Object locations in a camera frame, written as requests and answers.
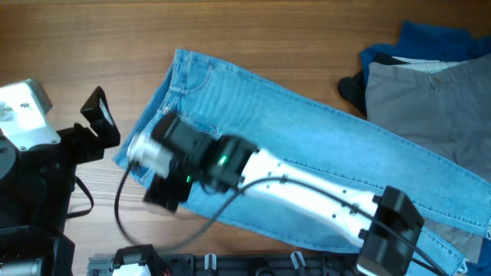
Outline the light blue jeans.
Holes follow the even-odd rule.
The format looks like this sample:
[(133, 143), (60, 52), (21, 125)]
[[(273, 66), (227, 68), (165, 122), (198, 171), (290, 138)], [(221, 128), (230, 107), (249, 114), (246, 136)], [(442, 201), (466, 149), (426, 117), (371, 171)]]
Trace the light blue jeans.
[(418, 246), (445, 272), (490, 239), (490, 184), (366, 120), (296, 94), (227, 61), (179, 49), (133, 127), (149, 133), (176, 112), (213, 136), (235, 134), (280, 159), (353, 189), (407, 193), (425, 226)]

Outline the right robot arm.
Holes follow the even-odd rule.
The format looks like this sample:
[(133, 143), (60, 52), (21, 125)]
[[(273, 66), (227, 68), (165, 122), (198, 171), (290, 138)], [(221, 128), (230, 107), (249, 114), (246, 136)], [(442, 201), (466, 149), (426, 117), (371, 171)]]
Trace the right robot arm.
[(366, 275), (404, 275), (417, 250), (423, 218), (407, 195), (388, 186), (382, 195), (349, 189), (291, 166), (240, 136), (214, 138), (176, 114), (128, 152), (172, 188), (194, 182), (234, 190), (294, 209), (333, 228), (359, 247), (357, 269)]

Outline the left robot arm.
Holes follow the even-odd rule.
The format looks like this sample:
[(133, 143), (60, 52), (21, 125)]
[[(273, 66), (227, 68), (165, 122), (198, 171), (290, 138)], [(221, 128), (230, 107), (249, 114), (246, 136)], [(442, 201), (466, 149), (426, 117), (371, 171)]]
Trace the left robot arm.
[(88, 127), (54, 130), (52, 104), (32, 80), (1, 88), (1, 273), (70, 275), (75, 244), (65, 222), (90, 213), (69, 212), (71, 193), (89, 191), (77, 166), (103, 159), (120, 133), (107, 98), (96, 87), (81, 108)]

